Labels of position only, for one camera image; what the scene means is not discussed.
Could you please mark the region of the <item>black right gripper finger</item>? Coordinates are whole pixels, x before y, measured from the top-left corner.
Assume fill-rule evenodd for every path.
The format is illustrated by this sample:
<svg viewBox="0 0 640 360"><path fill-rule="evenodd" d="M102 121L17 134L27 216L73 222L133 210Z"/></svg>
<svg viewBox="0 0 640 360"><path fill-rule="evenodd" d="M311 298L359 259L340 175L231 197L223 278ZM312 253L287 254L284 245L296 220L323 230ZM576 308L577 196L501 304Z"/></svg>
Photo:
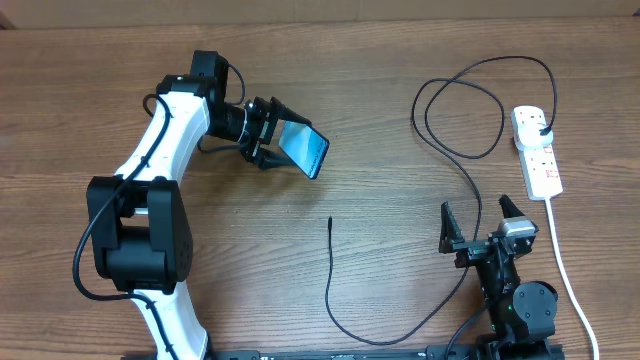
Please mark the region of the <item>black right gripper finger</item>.
<svg viewBox="0 0 640 360"><path fill-rule="evenodd" d="M448 202L441 205L441 232L439 240L440 253L453 253L457 251L465 239L461 233L454 214Z"/></svg>
<svg viewBox="0 0 640 360"><path fill-rule="evenodd" d="M502 210L503 217L505 219L524 216L524 213L513 203L513 201L506 194L503 194L499 198L499 204Z"/></svg>

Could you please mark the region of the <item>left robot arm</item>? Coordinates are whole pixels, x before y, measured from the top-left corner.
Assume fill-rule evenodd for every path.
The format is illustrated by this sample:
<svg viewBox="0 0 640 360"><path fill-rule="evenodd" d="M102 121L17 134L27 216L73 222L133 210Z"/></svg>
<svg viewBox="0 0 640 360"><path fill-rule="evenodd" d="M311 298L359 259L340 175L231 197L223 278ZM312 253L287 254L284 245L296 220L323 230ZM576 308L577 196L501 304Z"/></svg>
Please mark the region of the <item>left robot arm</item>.
<svg viewBox="0 0 640 360"><path fill-rule="evenodd" d="M95 176L87 192L89 223L72 262L76 288L94 301L80 278L85 246L98 275L113 282L112 300L130 300L156 344L156 359L213 359L208 331L198 320L186 279L193 236L181 196L192 155L205 137L224 140L262 170L295 166L318 177L329 141L307 118L277 98L226 99L237 69L216 51L194 52L188 73L167 75L146 95L151 121L134 152L111 176Z"/></svg>

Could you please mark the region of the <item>blue Samsung Galaxy smartphone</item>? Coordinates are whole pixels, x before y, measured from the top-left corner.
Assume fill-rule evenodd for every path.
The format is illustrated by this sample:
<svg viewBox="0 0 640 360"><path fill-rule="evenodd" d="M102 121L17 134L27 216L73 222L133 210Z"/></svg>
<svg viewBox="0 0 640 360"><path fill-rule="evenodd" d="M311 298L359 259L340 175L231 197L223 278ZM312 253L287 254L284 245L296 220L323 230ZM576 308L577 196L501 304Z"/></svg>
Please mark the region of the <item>blue Samsung Galaxy smartphone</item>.
<svg viewBox="0 0 640 360"><path fill-rule="evenodd" d="M310 180L315 180L330 143L313 127L287 121L280 134L278 145Z"/></svg>

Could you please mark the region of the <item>white charger plug adapter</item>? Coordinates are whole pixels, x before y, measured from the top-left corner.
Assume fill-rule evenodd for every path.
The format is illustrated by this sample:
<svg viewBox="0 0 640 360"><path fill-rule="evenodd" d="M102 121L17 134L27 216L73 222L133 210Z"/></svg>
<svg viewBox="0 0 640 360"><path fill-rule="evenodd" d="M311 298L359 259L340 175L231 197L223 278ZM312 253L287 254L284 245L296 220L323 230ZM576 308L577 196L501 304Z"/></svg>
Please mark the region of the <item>white charger plug adapter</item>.
<svg viewBox="0 0 640 360"><path fill-rule="evenodd" d="M514 143L519 151L529 151L552 144L554 133L549 131L545 135L542 131L547 128L547 124L541 121L531 123L517 121L514 130Z"/></svg>

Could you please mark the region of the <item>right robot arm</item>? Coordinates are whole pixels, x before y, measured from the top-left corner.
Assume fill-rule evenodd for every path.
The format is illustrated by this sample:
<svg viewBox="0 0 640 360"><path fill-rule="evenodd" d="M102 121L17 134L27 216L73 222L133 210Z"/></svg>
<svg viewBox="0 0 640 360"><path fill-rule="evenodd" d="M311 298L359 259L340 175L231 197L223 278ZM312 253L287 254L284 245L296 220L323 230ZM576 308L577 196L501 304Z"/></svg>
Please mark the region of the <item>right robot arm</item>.
<svg viewBox="0 0 640 360"><path fill-rule="evenodd" d="M439 251L453 253L457 268L477 272L484 306L454 333L443 350L444 359L562 359L560 345L552 345L558 294L544 281L523 283L515 261L532 251L538 226L511 199L499 199L503 220L483 241L467 242L448 203L441 205ZM472 345L457 347L460 334L483 313L493 332Z"/></svg>

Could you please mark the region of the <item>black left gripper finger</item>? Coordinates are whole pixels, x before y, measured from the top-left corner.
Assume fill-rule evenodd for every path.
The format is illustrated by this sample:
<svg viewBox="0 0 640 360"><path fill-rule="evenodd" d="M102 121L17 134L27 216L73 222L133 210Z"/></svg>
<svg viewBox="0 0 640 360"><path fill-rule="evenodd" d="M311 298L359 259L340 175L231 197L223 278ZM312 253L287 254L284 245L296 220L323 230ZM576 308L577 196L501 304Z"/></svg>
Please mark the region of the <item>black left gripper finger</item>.
<svg viewBox="0 0 640 360"><path fill-rule="evenodd" d="M256 156L254 157L254 164L261 170L295 165L295 163L290 158L279 155L265 148L258 149Z"/></svg>
<svg viewBox="0 0 640 360"><path fill-rule="evenodd" d="M273 115L274 119L294 122L294 123L299 123L304 125L312 124L312 122L309 119L289 109L280 100L278 100L275 97L271 98L270 105L271 105L271 114Z"/></svg>

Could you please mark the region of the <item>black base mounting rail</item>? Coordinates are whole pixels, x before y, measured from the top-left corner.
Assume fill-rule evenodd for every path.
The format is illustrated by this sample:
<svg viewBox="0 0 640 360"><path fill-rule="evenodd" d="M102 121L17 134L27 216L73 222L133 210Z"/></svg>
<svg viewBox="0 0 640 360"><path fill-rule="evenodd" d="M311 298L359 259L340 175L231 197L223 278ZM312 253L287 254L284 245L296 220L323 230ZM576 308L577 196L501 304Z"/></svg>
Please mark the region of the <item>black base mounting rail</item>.
<svg viewBox="0 0 640 360"><path fill-rule="evenodd" d="M424 350L372 350L372 351L342 351L342 352L282 352L282 353L260 353L258 351L227 351L215 352L213 356L205 356L205 359L219 360L442 360L446 345L430 345ZM515 352L507 349L501 350L502 356L499 359L565 359L561 345L551 345L548 355L541 350L523 351L516 355ZM127 360L150 360L156 359L155 354L129 354L120 359ZM489 355L484 355L471 345L454 345L450 349L448 359L470 360L470 359L490 359Z"/></svg>

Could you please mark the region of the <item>white power strip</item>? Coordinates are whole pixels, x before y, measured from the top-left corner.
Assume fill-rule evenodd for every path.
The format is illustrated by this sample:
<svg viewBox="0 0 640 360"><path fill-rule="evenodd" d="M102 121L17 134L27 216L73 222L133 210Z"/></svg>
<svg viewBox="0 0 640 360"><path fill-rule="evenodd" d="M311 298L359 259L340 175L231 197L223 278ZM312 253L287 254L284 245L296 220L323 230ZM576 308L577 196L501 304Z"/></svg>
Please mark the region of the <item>white power strip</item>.
<svg viewBox="0 0 640 360"><path fill-rule="evenodd" d="M513 139L517 121L528 123L541 121L547 124L543 110L535 106L517 106L512 110L510 118L513 126ZM518 154L530 200L544 201L563 192L552 144L529 151L518 150Z"/></svg>

